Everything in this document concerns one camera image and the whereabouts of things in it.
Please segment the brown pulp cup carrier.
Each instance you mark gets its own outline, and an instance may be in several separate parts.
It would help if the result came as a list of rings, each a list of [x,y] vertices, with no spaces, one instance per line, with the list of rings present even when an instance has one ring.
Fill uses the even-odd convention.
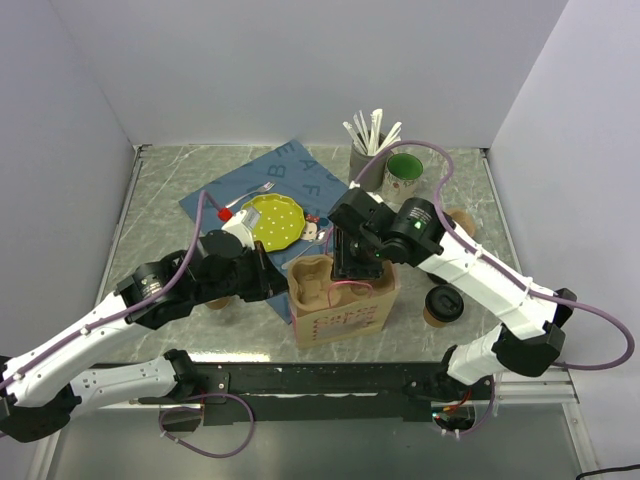
[[[395,270],[383,264],[383,275],[375,280],[333,280],[333,258],[327,255],[303,256],[287,270],[289,296],[300,311],[313,312],[339,307],[391,292],[396,287]]]

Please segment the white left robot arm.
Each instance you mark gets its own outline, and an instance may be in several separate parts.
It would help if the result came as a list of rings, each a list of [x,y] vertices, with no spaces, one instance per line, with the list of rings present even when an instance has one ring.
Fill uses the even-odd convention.
[[[95,365],[120,344],[186,318],[198,305],[233,296],[258,302],[287,288],[261,243],[245,246],[222,230],[199,238],[190,250],[140,265],[54,338],[2,358],[2,435],[29,443],[103,406],[138,398],[190,400],[201,380],[184,350],[125,367]]]

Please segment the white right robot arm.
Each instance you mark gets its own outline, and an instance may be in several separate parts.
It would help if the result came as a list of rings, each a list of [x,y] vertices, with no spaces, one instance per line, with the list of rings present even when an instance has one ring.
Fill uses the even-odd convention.
[[[562,327],[575,300],[523,277],[473,241],[428,200],[413,197],[398,211],[352,187],[328,213],[334,226],[335,280],[373,280],[381,263],[407,264],[461,290],[494,314],[497,327],[465,345],[450,347],[438,368],[419,381],[427,398],[453,401],[472,385],[503,371],[541,376],[559,357]]]

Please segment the black plastic cup lid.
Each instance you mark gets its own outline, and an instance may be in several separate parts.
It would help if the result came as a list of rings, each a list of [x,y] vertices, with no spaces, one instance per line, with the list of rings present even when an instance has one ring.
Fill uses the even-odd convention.
[[[456,289],[448,285],[439,285],[431,289],[425,296],[425,306],[430,309],[438,308],[444,311],[458,310],[461,316],[464,312],[462,296]]]

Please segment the kraft paper cakes bag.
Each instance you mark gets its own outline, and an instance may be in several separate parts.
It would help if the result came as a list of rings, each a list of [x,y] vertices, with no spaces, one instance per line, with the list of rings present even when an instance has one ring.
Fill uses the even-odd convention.
[[[396,279],[393,291],[339,307],[313,312],[300,311],[293,306],[288,290],[289,310],[293,318],[297,346],[306,349],[380,332],[400,292],[400,281],[395,267],[392,267]]]

